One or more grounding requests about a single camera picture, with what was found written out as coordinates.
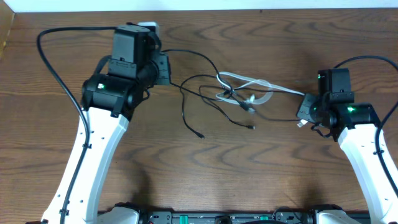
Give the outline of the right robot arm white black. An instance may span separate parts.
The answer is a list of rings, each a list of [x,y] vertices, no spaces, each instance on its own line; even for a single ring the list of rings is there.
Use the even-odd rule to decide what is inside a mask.
[[[366,200],[371,223],[397,222],[397,167],[386,147],[381,121],[370,103],[355,103],[349,70],[318,71],[318,95],[306,94],[297,117],[333,138],[348,158]],[[329,129],[322,134],[321,129]]]

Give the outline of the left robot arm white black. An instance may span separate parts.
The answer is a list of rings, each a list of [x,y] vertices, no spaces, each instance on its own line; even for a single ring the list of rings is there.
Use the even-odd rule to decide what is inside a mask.
[[[112,27],[113,49],[97,64],[73,104],[80,120],[60,185],[42,223],[143,223],[128,204],[98,210],[114,152],[134,110],[156,85],[170,84],[170,64],[155,22]]]

